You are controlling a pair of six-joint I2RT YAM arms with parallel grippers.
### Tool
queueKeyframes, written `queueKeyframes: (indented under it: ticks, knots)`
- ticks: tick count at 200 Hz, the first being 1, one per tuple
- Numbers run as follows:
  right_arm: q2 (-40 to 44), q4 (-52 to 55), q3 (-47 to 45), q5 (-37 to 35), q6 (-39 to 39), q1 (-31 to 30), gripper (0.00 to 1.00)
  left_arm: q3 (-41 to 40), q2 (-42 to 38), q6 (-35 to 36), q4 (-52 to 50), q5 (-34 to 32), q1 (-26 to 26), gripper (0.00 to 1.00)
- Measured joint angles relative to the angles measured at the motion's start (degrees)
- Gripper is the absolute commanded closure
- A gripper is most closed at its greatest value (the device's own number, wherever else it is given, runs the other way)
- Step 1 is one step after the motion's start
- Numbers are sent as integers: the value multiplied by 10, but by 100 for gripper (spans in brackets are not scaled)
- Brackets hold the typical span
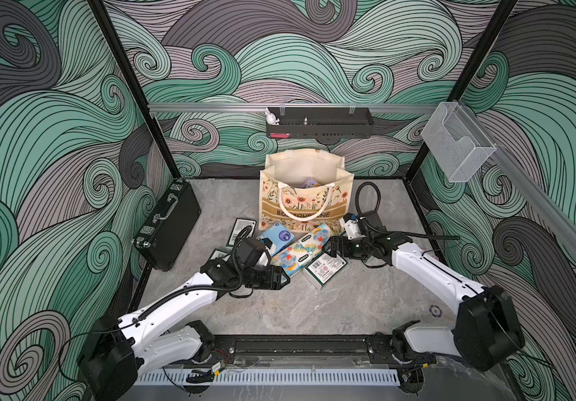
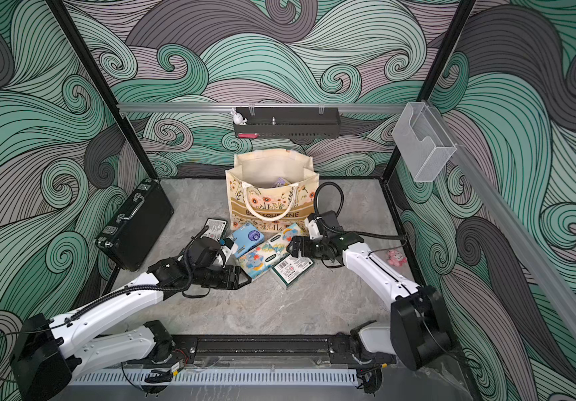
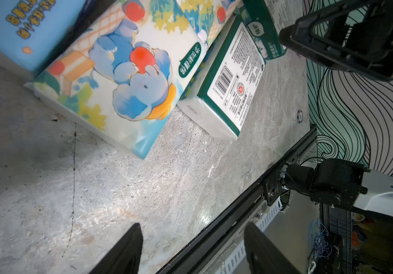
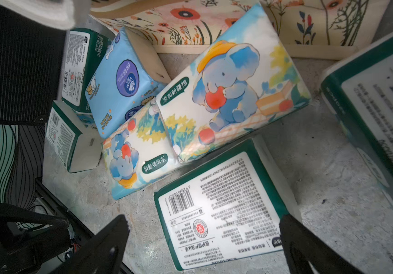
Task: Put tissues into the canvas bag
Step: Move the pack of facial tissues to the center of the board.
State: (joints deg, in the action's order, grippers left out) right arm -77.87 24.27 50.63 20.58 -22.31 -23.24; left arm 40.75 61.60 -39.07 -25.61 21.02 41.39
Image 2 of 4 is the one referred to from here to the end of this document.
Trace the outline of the floral canvas tote bag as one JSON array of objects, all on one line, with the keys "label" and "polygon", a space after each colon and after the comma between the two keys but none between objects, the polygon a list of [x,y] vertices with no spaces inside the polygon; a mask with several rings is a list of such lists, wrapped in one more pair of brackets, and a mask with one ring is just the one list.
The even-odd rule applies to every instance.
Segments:
[{"label": "floral canvas tote bag", "polygon": [[[291,184],[274,187],[279,177]],[[286,149],[237,154],[225,179],[230,230],[250,222],[263,233],[281,232],[294,223],[305,229],[320,183],[313,158]]]}]

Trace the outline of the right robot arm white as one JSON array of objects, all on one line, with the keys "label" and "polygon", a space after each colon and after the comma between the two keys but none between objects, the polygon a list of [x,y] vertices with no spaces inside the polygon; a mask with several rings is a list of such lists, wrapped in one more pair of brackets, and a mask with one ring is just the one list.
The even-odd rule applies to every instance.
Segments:
[{"label": "right robot arm white", "polygon": [[293,237],[288,252],[292,257],[337,262],[358,275],[389,308],[388,323],[368,322],[351,332],[357,359],[387,354],[416,371],[453,348],[455,335],[441,294],[396,272],[360,236]]}]

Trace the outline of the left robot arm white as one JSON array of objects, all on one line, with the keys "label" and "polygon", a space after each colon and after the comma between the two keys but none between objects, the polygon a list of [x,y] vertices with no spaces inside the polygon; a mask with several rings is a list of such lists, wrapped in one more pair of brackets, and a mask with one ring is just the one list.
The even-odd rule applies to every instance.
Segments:
[{"label": "left robot arm white", "polygon": [[251,282],[238,266],[214,270],[192,267],[182,257],[171,257],[83,307],[52,318],[41,313],[30,317],[23,323],[10,356],[20,397],[49,400],[73,379],[131,360],[165,364],[174,355],[175,343],[161,322],[146,322],[119,334],[105,332],[192,285],[236,291]]}]

